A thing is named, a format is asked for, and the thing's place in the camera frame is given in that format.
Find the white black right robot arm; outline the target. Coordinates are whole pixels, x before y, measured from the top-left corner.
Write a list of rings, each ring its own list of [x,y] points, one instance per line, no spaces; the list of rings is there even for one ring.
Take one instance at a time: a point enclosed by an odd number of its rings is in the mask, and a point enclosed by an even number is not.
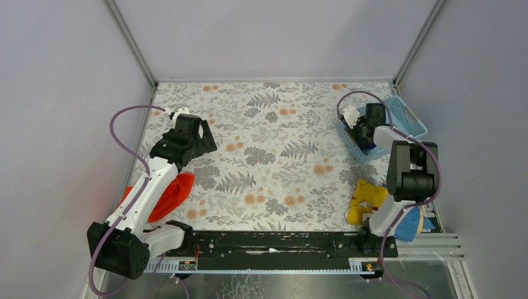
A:
[[[385,181],[388,196],[367,219],[366,227],[377,237],[391,236],[414,207],[437,196],[441,187],[438,145],[399,130],[383,103],[368,104],[364,113],[346,106],[341,120],[359,148],[379,147],[390,155]]]

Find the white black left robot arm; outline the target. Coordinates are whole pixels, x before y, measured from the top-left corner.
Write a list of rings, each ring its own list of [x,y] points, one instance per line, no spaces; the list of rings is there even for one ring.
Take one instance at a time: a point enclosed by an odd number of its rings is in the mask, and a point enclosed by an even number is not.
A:
[[[193,159],[217,150],[207,120],[181,113],[174,127],[162,135],[146,161],[146,170],[125,200],[103,223],[87,230],[91,268],[131,280],[140,277],[149,261],[179,248],[184,229],[174,223],[145,232],[148,218],[163,192]]]

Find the orange towel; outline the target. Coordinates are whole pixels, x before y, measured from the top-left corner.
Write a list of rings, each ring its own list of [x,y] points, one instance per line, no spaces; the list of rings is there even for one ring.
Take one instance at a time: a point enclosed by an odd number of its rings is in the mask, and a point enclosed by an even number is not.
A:
[[[161,220],[180,206],[190,195],[195,177],[192,173],[178,174],[161,195],[148,217],[148,223]]]

